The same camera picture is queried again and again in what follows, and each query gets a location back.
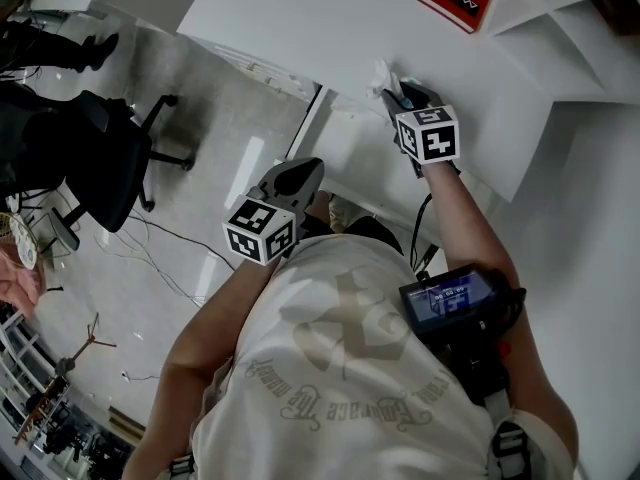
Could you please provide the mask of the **small white closed drawer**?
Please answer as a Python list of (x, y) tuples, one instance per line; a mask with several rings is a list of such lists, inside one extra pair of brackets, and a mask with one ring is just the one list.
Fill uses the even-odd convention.
[(250, 76), (266, 85), (294, 93), (304, 92), (300, 81), (295, 75), (283, 72), (271, 65), (264, 65), (256, 61), (249, 61), (242, 66), (242, 70), (247, 76)]
[(289, 77), (289, 73), (279, 66), (270, 64), (262, 59), (253, 57), (232, 48), (216, 45), (215, 52), (218, 56), (224, 58), (226, 61), (236, 66), (238, 69), (281, 78)]
[(284, 92), (307, 103), (312, 102), (318, 90), (318, 85), (307, 79), (299, 80), (269, 75), (265, 78), (264, 83), (276, 91)]

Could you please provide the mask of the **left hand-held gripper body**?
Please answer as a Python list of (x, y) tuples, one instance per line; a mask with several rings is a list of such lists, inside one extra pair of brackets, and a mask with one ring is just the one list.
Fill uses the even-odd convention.
[(302, 224), (324, 178), (317, 157), (285, 161), (239, 195), (222, 223), (229, 250), (266, 266), (305, 236)]

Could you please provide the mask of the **brown tripod stand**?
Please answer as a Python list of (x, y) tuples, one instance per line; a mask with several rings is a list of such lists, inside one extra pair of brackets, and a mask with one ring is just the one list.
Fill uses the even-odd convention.
[(93, 322), (86, 326), (87, 337), (85, 342), (71, 357), (63, 357), (56, 363), (54, 372), (57, 377), (66, 377), (72, 370), (74, 370), (76, 368), (76, 363), (79, 357), (84, 353), (86, 349), (88, 349), (92, 345), (108, 347), (108, 348), (117, 347), (115, 343), (101, 341), (96, 338), (95, 331), (98, 326), (98, 323), (99, 323), (99, 314), (96, 314), (93, 319)]

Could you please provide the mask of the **person's right white shoe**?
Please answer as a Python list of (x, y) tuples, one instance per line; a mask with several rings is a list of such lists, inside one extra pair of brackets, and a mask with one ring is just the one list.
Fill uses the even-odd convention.
[(333, 194), (329, 201), (329, 222), (334, 233), (359, 234), (373, 214), (359, 205)]

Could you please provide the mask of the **black shorts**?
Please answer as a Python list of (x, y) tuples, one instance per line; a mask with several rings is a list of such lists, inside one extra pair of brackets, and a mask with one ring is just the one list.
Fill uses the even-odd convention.
[[(315, 194), (312, 204), (305, 211), (302, 223), (305, 238), (337, 234), (332, 231), (329, 222), (329, 201), (333, 194), (325, 190), (319, 190)], [(368, 220), (366, 227), (355, 235), (378, 240), (389, 245), (399, 254), (404, 254), (393, 232), (374, 216)]]

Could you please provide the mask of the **black screen device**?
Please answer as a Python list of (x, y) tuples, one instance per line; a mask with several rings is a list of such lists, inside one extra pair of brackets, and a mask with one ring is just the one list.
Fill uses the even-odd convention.
[(517, 321), (526, 298), (498, 270), (468, 264), (399, 288), (413, 332), (419, 337), (456, 332), (502, 333)]

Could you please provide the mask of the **black office chair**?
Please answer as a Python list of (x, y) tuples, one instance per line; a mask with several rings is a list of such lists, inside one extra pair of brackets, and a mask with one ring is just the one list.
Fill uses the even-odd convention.
[(0, 82), (0, 198), (67, 185), (78, 206), (109, 232), (118, 231), (144, 194), (150, 161), (188, 171), (193, 157), (176, 158), (153, 148), (150, 128), (178, 98), (163, 95), (141, 124), (123, 99), (82, 91), (70, 100), (40, 96), (24, 85)]

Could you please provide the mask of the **clear plastic packet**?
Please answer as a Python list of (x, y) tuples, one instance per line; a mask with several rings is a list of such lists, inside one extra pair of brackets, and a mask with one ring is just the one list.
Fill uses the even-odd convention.
[(374, 62), (374, 76), (367, 87), (366, 96), (371, 100), (381, 99), (383, 93), (389, 91), (405, 108), (413, 109), (413, 103), (401, 87), (402, 83), (409, 82), (416, 82), (416, 79), (399, 77), (384, 59), (378, 59)]

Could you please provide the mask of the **white round patterned fan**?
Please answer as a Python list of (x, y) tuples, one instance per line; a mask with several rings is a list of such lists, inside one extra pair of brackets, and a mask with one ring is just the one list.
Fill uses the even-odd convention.
[(9, 215), (9, 226), (20, 261), (26, 269), (34, 270), (38, 260), (38, 248), (31, 229), (18, 214)]

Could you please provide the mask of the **white metal rack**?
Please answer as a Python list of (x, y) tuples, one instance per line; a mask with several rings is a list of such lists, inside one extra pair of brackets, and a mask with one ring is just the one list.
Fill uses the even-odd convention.
[(18, 446), (41, 451), (54, 415), (66, 407), (67, 382), (55, 374), (40, 335), (12, 306), (0, 307), (0, 415)]

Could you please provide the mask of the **white desk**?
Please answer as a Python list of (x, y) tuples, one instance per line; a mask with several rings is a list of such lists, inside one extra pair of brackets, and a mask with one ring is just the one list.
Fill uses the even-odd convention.
[(178, 30), (379, 112), (382, 102), (366, 96), (378, 59), (424, 85), (444, 86), (459, 99), (463, 122), (469, 118), (472, 162), (504, 166), (498, 201), (516, 195), (552, 106), (491, 39), (465, 33), (417, 0), (194, 0)]

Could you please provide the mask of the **person's left forearm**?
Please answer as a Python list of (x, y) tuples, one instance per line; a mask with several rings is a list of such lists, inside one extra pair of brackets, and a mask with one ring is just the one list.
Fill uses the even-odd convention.
[(277, 266), (242, 262), (180, 333), (163, 372), (178, 383), (208, 385), (233, 356), (244, 323)]

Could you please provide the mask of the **white printed t-shirt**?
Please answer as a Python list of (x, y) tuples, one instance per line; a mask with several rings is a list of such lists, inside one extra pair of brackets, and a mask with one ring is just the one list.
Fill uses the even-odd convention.
[(196, 480), (487, 480), (493, 425), (412, 333), (391, 246), (301, 242), (194, 428)]

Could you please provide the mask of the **black metal frame stool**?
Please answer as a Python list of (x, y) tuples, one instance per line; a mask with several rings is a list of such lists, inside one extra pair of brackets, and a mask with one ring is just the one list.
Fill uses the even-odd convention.
[[(69, 212), (63, 215), (46, 201), (51, 195), (58, 195), (66, 204)], [(38, 260), (47, 255), (56, 244), (62, 245), (70, 254), (79, 247), (79, 224), (77, 220), (83, 215), (81, 208), (72, 209), (66, 198), (58, 189), (42, 190), (33, 195), (19, 192), (4, 198), (5, 209), (0, 212), (21, 215), (31, 229), (38, 248)]]

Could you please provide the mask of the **pink cloth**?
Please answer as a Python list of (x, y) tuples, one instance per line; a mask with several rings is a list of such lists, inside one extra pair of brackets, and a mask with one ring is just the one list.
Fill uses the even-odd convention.
[(42, 262), (38, 260), (30, 270), (22, 264), (15, 245), (0, 244), (0, 301), (31, 317), (45, 292)]

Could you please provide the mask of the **person's right forearm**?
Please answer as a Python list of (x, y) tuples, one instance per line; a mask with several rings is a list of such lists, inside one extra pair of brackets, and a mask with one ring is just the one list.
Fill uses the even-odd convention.
[(423, 165), (439, 224), (442, 249), (450, 270), (474, 263), (520, 282), (512, 259), (455, 169), (446, 162)]

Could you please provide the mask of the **white desk shelf unit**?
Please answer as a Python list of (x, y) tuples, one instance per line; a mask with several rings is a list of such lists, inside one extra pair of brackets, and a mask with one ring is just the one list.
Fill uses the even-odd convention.
[(595, 6), (610, 1), (492, 0), (482, 30), (557, 101), (640, 105), (640, 34), (611, 28)]

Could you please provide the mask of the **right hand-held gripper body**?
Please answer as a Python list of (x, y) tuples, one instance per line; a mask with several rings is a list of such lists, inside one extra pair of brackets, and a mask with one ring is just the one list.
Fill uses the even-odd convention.
[(436, 92), (411, 81), (401, 81), (400, 89), (400, 96), (384, 89), (382, 100), (395, 129), (394, 143), (421, 178), (424, 165), (459, 158), (459, 120)]

